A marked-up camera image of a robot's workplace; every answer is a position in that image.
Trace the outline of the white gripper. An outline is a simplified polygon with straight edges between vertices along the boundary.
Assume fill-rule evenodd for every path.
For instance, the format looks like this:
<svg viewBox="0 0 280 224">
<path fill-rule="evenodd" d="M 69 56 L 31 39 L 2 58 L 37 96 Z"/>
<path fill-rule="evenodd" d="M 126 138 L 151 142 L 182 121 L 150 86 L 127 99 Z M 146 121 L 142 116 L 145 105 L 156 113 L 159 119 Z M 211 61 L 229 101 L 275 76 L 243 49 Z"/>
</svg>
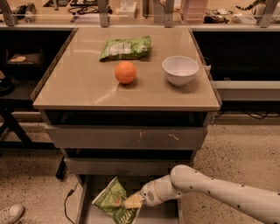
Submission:
<svg viewBox="0 0 280 224">
<path fill-rule="evenodd" d="M 130 195 L 123 205 L 126 209 L 160 205 L 168 200 L 177 200 L 187 192 L 187 183 L 173 175 L 165 175 L 150 181 L 140 190 L 140 194 Z"/>
</svg>

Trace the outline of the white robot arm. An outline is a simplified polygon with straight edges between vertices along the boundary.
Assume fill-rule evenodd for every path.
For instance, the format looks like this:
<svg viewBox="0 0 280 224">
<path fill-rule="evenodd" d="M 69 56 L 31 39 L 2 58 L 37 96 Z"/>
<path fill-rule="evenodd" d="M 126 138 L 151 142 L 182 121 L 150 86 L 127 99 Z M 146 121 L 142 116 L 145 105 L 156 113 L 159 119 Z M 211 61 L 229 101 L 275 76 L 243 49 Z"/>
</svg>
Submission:
<svg viewBox="0 0 280 224">
<path fill-rule="evenodd" d="M 123 205 L 127 209 L 142 205 L 154 207 L 167 200 L 177 200 L 187 193 L 203 193 L 264 224 L 280 224 L 280 194 L 210 178 L 192 167 L 176 165 L 171 172 L 145 184 L 130 195 Z"/>
</svg>

